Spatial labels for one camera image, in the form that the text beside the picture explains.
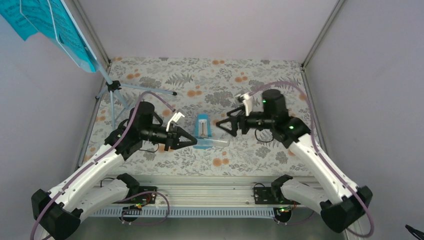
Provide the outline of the blue metronome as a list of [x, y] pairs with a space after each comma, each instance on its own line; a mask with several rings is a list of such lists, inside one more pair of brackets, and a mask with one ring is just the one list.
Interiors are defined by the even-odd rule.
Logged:
[[206, 113], [199, 114], [195, 121], [194, 136], [197, 139], [195, 149], [205, 150], [212, 148], [212, 130], [210, 125], [209, 116]]

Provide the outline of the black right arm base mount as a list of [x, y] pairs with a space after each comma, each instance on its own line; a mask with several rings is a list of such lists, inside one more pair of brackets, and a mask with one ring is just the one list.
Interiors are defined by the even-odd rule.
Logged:
[[296, 201], [277, 196], [271, 187], [255, 185], [253, 187], [253, 198], [256, 205], [291, 205], [299, 204]]

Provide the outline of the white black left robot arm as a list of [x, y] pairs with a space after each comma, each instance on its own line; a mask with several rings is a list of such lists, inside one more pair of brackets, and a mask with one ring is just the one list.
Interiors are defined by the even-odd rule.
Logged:
[[50, 190], [39, 189], [31, 196], [35, 224], [29, 238], [33, 240], [41, 226], [42, 239], [65, 240], [83, 220], [101, 208], [115, 202], [134, 202], [139, 197], [139, 184], [126, 173], [105, 187], [91, 189], [139, 151], [144, 142], [162, 144], [165, 151], [196, 145], [198, 140], [175, 124], [182, 117], [177, 112], [167, 126], [162, 126], [163, 121], [152, 103], [137, 102], [129, 118], [109, 134], [91, 159]]

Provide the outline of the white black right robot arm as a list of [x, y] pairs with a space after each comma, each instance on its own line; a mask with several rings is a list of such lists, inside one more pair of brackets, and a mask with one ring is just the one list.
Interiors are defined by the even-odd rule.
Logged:
[[298, 117], [291, 116], [284, 95], [277, 89], [262, 92], [262, 111], [252, 111], [251, 96], [239, 95], [240, 107], [227, 112], [216, 126], [232, 136], [249, 130], [269, 130], [273, 140], [300, 158], [322, 187], [319, 191], [283, 175], [271, 183], [271, 198], [282, 204], [299, 203], [321, 216], [332, 231], [341, 233], [367, 213], [373, 197], [367, 187], [359, 187], [321, 152], [311, 129]]

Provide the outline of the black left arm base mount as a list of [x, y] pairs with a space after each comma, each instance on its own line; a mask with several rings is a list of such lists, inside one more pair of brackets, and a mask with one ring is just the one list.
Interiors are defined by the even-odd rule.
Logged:
[[138, 190], [128, 193], [123, 200], [114, 202], [115, 204], [154, 204], [156, 201], [156, 186], [139, 186]]

